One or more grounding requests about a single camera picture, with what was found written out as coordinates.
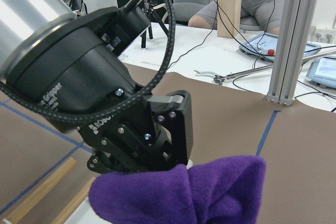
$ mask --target folded cloth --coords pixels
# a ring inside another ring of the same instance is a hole
[[[260,157],[234,156],[189,170],[104,174],[93,182],[89,201],[114,224],[251,224],[265,171]]]

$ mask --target metallic cylinder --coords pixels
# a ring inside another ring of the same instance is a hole
[[[0,0],[0,78],[76,15],[62,0]]]

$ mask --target black tripod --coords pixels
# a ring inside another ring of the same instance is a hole
[[[158,4],[158,2],[156,0],[143,0],[143,1],[144,1],[144,8],[142,8],[143,13],[146,15],[146,17],[148,18],[148,20],[150,22],[152,22],[151,21],[151,16],[153,15],[155,20],[161,26],[164,33],[167,35],[168,34],[168,29],[166,28],[166,26],[162,22],[161,18],[159,17],[157,12],[153,8],[154,6],[156,6]],[[149,39],[153,39],[153,31],[152,31],[152,26],[151,25],[148,27],[148,34],[149,34]],[[146,30],[141,35],[141,48],[146,48]]]

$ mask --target person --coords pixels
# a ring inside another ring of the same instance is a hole
[[[278,35],[284,3],[285,0],[241,0],[240,17],[254,16],[264,31]],[[188,26],[217,29],[216,14],[217,3],[212,1],[191,17]]]

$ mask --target wooden strip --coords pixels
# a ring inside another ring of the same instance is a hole
[[[227,14],[228,18],[231,20],[232,24],[229,22],[226,15],[219,10],[219,13],[221,14],[221,18],[225,24],[225,26],[228,28],[229,32],[236,36],[238,32],[235,30],[235,28],[239,31],[239,24],[240,24],[240,8],[242,4],[242,0],[218,0],[219,6],[223,9],[223,11]],[[222,21],[218,17],[218,25],[217,25],[217,35],[218,37],[224,37],[224,38],[232,38],[230,33],[226,30],[224,25],[222,24]]]
[[[74,196],[74,198],[69,202],[69,204],[63,209],[61,213],[54,219],[51,224],[63,224],[72,213],[79,207],[79,205],[86,199],[89,194],[89,189],[92,182],[96,178],[91,178],[82,189]]]
[[[72,157],[67,159],[55,170],[36,190],[29,195],[13,212],[6,218],[12,224],[18,223],[64,176],[76,165]]]

